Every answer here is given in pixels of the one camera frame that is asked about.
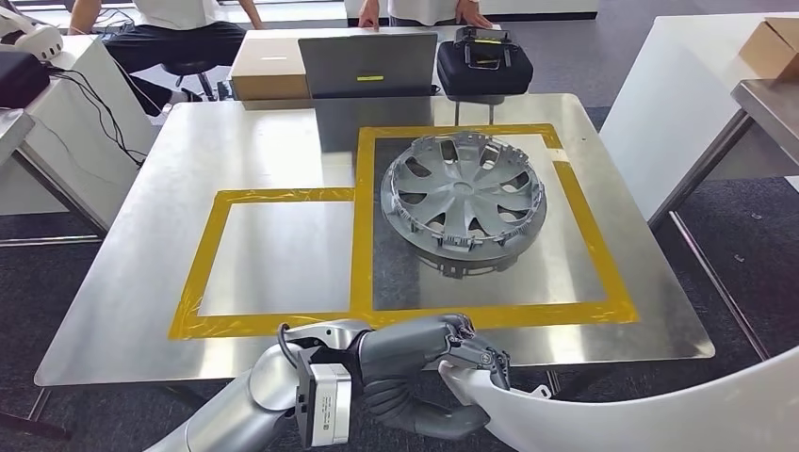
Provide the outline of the person's left hand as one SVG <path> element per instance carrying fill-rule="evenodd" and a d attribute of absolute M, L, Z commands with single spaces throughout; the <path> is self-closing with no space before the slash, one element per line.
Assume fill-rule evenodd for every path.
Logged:
<path fill-rule="evenodd" d="M 455 22 L 484 29 L 491 29 L 494 25 L 481 14 L 478 0 L 458 0 L 455 7 Z"/>

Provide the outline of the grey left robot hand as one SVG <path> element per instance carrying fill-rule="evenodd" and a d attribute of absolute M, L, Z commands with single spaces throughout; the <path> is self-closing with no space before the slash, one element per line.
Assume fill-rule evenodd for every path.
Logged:
<path fill-rule="evenodd" d="M 441 360 L 487 370 L 490 381 L 510 389 L 509 354 L 475 332 L 463 314 L 425 316 L 368 332 L 359 345 L 362 403 L 375 420 L 422 436 L 461 440 L 485 428 L 478 405 L 448 409 L 412 394 L 411 378 Z"/>

